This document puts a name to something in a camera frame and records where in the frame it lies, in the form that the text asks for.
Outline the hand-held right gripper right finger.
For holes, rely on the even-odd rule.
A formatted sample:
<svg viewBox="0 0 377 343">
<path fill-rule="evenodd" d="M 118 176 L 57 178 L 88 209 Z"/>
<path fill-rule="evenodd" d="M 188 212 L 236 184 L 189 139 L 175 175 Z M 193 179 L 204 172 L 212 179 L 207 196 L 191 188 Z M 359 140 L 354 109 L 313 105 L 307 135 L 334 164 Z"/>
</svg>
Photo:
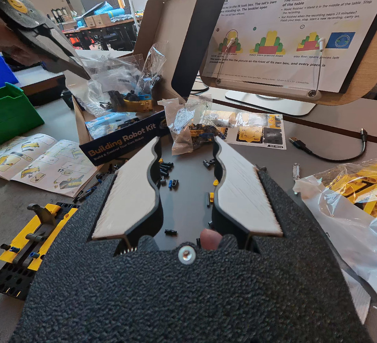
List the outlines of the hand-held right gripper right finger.
<svg viewBox="0 0 377 343">
<path fill-rule="evenodd" d="M 211 215 L 214 230 L 237 240 L 283 237 L 258 168 L 219 137 L 214 138 L 213 156 L 218 180 Z"/>
</svg>

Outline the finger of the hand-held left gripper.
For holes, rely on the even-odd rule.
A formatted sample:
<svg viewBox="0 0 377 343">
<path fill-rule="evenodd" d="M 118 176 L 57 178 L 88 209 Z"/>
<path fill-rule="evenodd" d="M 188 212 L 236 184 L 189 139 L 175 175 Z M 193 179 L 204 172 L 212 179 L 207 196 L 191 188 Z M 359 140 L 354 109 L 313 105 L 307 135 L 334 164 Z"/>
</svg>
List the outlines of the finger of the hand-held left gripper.
<svg viewBox="0 0 377 343">
<path fill-rule="evenodd" d="M 43 58 L 48 71 L 70 71 L 85 80 L 90 80 L 91 77 L 71 42 L 52 21 L 45 21 L 39 25 L 35 21 L 33 27 L 20 25 L 20 39 Z"/>
</svg>

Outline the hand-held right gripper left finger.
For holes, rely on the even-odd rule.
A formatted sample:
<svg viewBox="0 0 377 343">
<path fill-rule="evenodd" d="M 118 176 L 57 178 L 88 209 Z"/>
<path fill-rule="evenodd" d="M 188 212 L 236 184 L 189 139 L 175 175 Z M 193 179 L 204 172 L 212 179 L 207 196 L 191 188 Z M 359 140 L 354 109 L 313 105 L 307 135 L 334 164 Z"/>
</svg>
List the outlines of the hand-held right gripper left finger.
<svg viewBox="0 0 377 343">
<path fill-rule="evenodd" d="M 138 243 L 163 227 L 159 192 L 161 139 L 154 137 L 115 173 L 92 240 L 123 239 Z"/>
</svg>

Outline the yellow black brick vehicle model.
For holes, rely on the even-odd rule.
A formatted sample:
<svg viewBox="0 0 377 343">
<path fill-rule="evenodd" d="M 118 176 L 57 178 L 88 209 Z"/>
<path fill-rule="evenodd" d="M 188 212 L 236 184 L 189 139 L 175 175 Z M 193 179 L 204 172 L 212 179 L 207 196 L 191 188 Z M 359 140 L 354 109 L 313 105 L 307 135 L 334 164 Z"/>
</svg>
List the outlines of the yellow black brick vehicle model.
<svg viewBox="0 0 377 343">
<path fill-rule="evenodd" d="M 55 238 L 80 208 L 77 204 L 57 202 L 41 207 L 32 203 L 27 209 L 34 217 L 10 244 L 1 245 L 0 292 L 26 300 L 32 281 Z"/>
</svg>

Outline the person's left hand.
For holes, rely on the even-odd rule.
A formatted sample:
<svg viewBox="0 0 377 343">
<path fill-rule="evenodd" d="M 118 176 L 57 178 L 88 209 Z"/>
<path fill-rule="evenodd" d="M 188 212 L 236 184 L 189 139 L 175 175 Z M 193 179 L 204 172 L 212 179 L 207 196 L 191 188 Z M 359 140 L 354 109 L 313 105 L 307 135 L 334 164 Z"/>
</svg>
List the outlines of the person's left hand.
<svg viewBox="0 0 377 343">
<path fill-rule="evenodd" d="M 42 55 L 38 55 L 20 41 L 2 20 L 0 20 L 0 51 L 7 53 L 13 60 L 24 66 L 46 61 Z"/>
</svg>

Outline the pile of small bricks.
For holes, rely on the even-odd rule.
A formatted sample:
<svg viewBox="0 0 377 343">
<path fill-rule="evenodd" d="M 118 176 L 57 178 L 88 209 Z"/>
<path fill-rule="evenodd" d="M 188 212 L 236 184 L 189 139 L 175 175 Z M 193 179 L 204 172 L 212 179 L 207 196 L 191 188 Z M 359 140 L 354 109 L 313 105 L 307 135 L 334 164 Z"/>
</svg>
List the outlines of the pile of small bricks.
<svg viewBox="0 0 377 343">
<path fill-rule="evenodd" d="M 159 191 L 162 184 L 169 183 L 172 188 L 178 185 L 178 180 L 168 179 L 169 171 L 173 167 L 173 163 L 169 162 L 166 163 L 163 160 L 159 160 L 158 163 L 155 165 L 159 166 L 159 175 L 160 178 L 156 179 L 155 186 L 158 188 L 156 194 L 156 202 L 158 203 L 155 205 L 151 212 L 147 212 L 144 217 L 142 217 L 139 221 L 133 223 L 132 220 L 128 219 L 128 214 L 120 214 L 116 217 L 121 218 L 121 223 L 126 223 L 125 225 L 125 233 L 121 231 L 120 233 L 115 233 L 115 235 L 111 235 L 110 237 L 102 237 L 98 238 L 98 241 L 105 241 L 105 240 L 116 240 L 120 239 L 120 249 L 117 249 L 117 252 L 131 252 L 136 251 L 140 244 L 139 240 L 143 236 L 150 236 L 155 237 L 163 228 L 164 224 L 164 211 L 163 211 L 163 203 L 161 201 L 161 193 Z M 96 223 L 99 221 L 99 216 L 101 215 L 102 209 L 104 208 L 106 201 L 110 195 L 111 188 L 115 184 L 116 180 L 116 170 L 111 172 L 107 172 L 100 176 L 97 176 L 97 180 L 102 182 L 102 185 L 98 187 L 98 191 L 95 192 L 92 204 L 89 205 L 89 202 L 85 202 L 81 209 L 78 211 L 78 216 L 73 218 L 73 223 L 69 224 L 69 237 L 73 240 L 79 239 L 79 224 L 81 223 L 84 225 L 85 223 L 90 223 L 89 217 L 84 217 L 86 213 L 84 208 L 85 207 L 94 207 L 94 202 L 99 202 L 99 210 L 95 211 L 94 225 L 89 229 L 89 233 L 87 233 L 87 237 L 84 239 L 85 242 L 89 242 L 92 240 L 91 236 L 95 230 Z"/>
</svg>

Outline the wooden table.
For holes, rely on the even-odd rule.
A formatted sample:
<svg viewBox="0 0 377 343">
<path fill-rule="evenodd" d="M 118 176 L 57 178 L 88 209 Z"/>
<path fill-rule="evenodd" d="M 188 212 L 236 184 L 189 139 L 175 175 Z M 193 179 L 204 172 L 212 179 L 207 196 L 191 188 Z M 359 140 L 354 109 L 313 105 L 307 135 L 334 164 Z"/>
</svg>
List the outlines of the wooden table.
<svg viewBox="0 0 377 343">
<path fill-rule="evenodd" d="M 117 21 L 91 28 L 63 30 L 71 44 L 79 49 L 91 50 L 99 45 L 102 50 L 133 51 L 137 39 L 133 19 Z"/>
</svg>

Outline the blue plastic bin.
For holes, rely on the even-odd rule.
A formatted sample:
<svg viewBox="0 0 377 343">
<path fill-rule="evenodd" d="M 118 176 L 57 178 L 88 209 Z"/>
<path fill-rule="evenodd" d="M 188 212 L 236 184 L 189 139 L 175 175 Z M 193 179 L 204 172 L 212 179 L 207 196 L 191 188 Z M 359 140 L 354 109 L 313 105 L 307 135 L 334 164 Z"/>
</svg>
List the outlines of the blue plastic bin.
<svg viewBox="0 0 377 343">
<path fill-rule="evenodd" d="M 19 81 L 12 72 L 11 68 L 5 62 L 2 55 L 0 55 L 0 87 L 4 87 L 6 83 L 15 85 L 19 83 Z"/>
</svg>

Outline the blue cardboard box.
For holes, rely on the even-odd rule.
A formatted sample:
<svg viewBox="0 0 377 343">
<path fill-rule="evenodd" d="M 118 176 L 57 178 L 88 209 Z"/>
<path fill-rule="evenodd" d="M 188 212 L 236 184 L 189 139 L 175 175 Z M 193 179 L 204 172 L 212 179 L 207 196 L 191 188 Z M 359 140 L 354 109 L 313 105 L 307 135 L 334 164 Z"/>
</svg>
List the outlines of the blue cardboard box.
<svg viewBox="0 0 377 343">
<path fill-rule="evenodd" d="M 79 147 L 94 166 L 100 166 L 169 133 L 165 112 L 160 111 Z"/>
</svg>

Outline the sticker sheet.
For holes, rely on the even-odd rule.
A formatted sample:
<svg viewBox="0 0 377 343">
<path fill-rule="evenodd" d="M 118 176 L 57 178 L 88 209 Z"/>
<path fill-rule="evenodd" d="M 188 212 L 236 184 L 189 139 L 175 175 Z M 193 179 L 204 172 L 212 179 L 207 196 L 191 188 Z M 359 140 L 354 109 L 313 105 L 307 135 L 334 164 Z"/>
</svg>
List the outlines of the sticker sheet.
<svg viewBox="0 0 377 343">
<path fill-rule="evenodd" d="M 216 127 L 228 144 L 286 150 L 282 114 L 207 110 L 200 123 Z"/>
</svg>

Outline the green plastic bin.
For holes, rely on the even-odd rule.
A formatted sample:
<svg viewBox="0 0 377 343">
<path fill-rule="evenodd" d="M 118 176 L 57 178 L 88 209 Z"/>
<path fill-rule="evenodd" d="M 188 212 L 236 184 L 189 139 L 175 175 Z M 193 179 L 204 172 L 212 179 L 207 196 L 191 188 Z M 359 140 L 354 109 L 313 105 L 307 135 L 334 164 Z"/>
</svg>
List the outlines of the green plastic bin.
<svg viewBox="0 0 377 343">
<path fill-rule="evenodd" d="M 24 92 L 11 83 L 0 88 L 0 143 L 44 124 Z"/>
</svg>

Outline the building instruction booklet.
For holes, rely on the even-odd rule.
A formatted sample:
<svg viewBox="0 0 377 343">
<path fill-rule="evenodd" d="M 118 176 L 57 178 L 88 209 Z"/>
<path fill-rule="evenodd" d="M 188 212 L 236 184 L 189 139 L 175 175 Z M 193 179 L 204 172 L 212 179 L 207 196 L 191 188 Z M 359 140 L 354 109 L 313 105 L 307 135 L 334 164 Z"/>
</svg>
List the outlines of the building instruction booklet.
<svg viewBox="0 0 377 343">
<path fill-rule="evenodd" d="M 79 144 L 43 133 L 15 137 L 0 147 L 0 176 L 75 198 L 97 174 Z"/>
</svg>

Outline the large bag of yellow beams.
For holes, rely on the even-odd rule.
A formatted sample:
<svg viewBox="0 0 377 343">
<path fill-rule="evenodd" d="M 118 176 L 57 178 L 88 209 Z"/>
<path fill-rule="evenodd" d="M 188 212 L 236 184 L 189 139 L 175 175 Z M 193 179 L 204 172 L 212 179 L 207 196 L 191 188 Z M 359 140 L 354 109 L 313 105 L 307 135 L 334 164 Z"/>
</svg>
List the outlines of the large bag of yellow beams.
<svg viewBox="0 0 377 343">
<path fill-rule="evenodd" d="M 299 179 L 293 190 L 342 260 L 377 290 L 377 160 L 340 164 Z"/>
</svg>

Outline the black stand panel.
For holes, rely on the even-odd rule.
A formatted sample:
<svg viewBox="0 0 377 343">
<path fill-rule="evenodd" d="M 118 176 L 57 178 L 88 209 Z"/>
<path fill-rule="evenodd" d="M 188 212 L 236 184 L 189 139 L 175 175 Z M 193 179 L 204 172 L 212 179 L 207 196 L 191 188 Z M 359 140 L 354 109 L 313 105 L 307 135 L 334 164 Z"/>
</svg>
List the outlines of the black stand panel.
<svg viewBox="0 0 377 343">
<path fill-rule="evenodd" d="M 196 0 L 171 86 L 183 99 L 191 94 L 225 0 Z"/>
</svg>

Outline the printed instruction sheet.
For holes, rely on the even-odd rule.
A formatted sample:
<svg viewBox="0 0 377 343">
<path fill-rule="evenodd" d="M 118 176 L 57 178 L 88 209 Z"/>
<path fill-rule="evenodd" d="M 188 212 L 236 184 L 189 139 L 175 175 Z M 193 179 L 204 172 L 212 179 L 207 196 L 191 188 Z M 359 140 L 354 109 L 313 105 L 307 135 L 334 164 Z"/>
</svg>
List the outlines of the printed instruction sheet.
<svg viewBox="0 0 377 343">
<path fill-rule="evenodd" d="M 340 92 L 376 0 L 225 0 L 203 76 Z"/>
</svg>

